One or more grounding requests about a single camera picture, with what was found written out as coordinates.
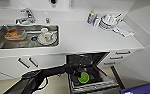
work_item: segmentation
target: dish soap bottle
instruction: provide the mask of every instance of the dish soap bottle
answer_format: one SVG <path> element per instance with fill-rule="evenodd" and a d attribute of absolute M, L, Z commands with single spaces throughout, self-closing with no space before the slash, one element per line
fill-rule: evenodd
<path fill-rule="evenodd" d="M 91 13 L 90 13 L 89 16 L 88 16 L 87 22 L 88 22 L 89 24 L 92 23 L 92 21 L 93 21 L 93 16 L 94 16 L 94 10 L 92 10 Z"/>

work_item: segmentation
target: faucet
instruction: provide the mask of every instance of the faucet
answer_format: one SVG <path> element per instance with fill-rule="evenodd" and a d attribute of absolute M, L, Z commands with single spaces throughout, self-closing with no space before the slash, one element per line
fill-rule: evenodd
<path fill-rule="evenodd" d="M 23 24 L 26 21 L 29 21 L 30 23 L 35 23 L 34 16 L 29 8 L 23 9 L 21 10 L 21 12 L 26 12 L 28 18 L 16 19 L 16 24 Z"/>

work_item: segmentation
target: backsplash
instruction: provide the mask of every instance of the backsplash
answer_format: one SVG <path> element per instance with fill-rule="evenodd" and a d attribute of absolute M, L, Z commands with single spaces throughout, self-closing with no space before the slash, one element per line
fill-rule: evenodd
<path fill-rule="evenodd" d="M 55 7 L 50 0 L 0 0 L 0 19 L 15 20 L 26 17 L 20 10 L 30 8 L 36 20 L 86 21 L 91 10 L 102 15 L 128 13 L 136 0 L 74 0 L 74 8 L 69 8 L 69 0 L 57 0 Z"/>

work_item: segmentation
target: bowl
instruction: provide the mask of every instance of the bowl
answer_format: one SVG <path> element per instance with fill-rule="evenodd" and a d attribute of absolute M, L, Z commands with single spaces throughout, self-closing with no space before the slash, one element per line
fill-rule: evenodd
<path fill-rule="evenodd" d="M 4 36 L 7 40 L 24 40 L 27 36 L 25 30 L 11 29 Z"/>
<path fill-rule="evenodd" d="M 80 83 L 83 83 L 83 84 L 87 83 L 89 81 L 88 73 L 82 72 L 81 73 L 81 78 L 78 78 L 78 80 L 79 80 Z"/>

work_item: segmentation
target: floor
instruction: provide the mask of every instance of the floor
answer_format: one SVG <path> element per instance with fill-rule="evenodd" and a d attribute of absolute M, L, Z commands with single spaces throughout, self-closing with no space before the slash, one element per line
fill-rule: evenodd
<path fill-rule="evenodd" d="M 110 67 L 104 67 L 102 70 L 115 80 L 115 77 L 110 69 Z M 0 81 L 0 94 L 3 94 L 7 89 L 14 85 L 20 78 L 11 79 L 11 80 L 2 80 Z M 52 76 L 48 78 L 48 85 L 40 91 L 36 91 L 33 94 L 70 94 L 69 93 L 69 84 L 67 79 L 67 74 L 63 74 L 61 77 Z M 114 90 L 113 92 L 105 94 L 119 94 L 119 89 Z"/>

